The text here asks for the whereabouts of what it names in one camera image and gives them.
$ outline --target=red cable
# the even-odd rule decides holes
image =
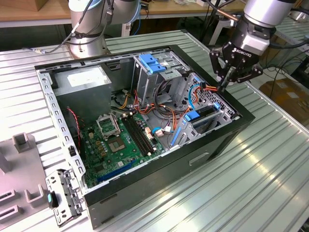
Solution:
[[[70,111],[73,114],[74,118],[75,118],[75,122],[76,122],[76,125],[77,125],[77,133],[78,133],[78,149],[80,149],[80,147],[81,147],[81,137],[79,135],[80,129],[79,129],[79,124],[78,124],[77,116],[76,116],[76,114],[71,109],[68,108],[68,111]]]

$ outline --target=cardboard box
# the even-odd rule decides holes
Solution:
[[[47,2],[48,0],[0,0],[0,5],[39,11]]]
[[[259,89],[270,96],[273,81]],[[309,124],[309,94],[289,78],[276,80],[271,99],[302,125]]]

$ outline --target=green circuit board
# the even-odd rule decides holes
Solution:
[[[135,114],[133,118],[138,122],[141,131],[146,135],[145,128],[147,125],[142,116]],[[82,156],[82,160],[86,168],[85,181],[89,188],[97,185],[99,183],[98,178],[104,175],[127,165],[131,165],[131,168],[136,167],[165,152],[158,140],[154,139],[149,140],[149,143],[152,147],[156,148],[156,151],[150,156],[143,156],[123,125],[121,118],[117,119],[117,124],[120,134],[118,136],[111,136],[107,140],[103,139],[97,123],[81,130],[82,141],[85,147],[85,155]],[[100,126],[103,133],[114,129],[112,123],[108,120],[100,122]]]

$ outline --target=yellow wire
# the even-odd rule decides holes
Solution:
[[[124,109],[126,107],[127,99],[128,99],[128,95],[126,95],[125,103],[122,106],[120,106],[118,109],[122,110],[122,109]]]

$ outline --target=motherboard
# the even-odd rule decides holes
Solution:
[[[149,130],[139,113],[119,118],[110,114],[81,129],[88,188],[164,153]]]

